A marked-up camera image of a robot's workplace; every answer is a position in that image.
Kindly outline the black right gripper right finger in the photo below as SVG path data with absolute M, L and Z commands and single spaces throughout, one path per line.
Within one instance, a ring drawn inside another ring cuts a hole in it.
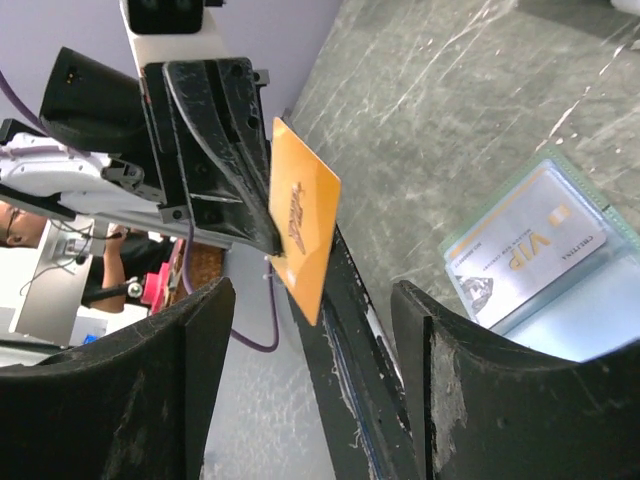
M 409 281 L 391 314 L 422 479 L 635 479 L 639 346 L 586 362 L 521 346 Z

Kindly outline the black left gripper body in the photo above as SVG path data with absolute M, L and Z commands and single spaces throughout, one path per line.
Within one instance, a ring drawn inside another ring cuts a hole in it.
M 96 184 L 65 182 L 54 190 L 61 205 L 81 213 L 150 211 L 164 220 L 191 218 L 165 63 L 147 65 L 136 79 L 61 49 L 45 89 L 41 121 L 63 144 L 107 158 Z

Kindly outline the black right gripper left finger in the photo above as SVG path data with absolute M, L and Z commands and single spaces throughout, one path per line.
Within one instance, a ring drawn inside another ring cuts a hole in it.
M 231 281 L 33 366 L 1 371 L 5 479 L 197 479 L 235 307 Z

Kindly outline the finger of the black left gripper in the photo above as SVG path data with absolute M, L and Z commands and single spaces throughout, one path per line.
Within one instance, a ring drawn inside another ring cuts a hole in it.
M 163 66 L 192 221 L 200 232 L 278 256 L 260 75 L 246 58 Z

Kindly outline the gold credit card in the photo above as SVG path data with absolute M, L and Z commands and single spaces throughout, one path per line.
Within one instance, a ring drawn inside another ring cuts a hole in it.
M 273 119 L 269 212 L 282 253 L 271 265 L 309 325 L 318 322 L 341 180 L 280 118 Z

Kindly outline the green card holder wallet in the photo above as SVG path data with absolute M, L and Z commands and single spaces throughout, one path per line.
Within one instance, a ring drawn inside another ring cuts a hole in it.
M 439 246 L 469 320 L 584 362 L 639 339 L 639 235 L 557 148 Z

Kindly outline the white VIP credit card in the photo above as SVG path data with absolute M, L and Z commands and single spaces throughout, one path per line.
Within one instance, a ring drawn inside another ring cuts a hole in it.
M 468 315 L 491 328 L 603 246 L 607 233 L 568 179 L 544 162 L 445 253 Z

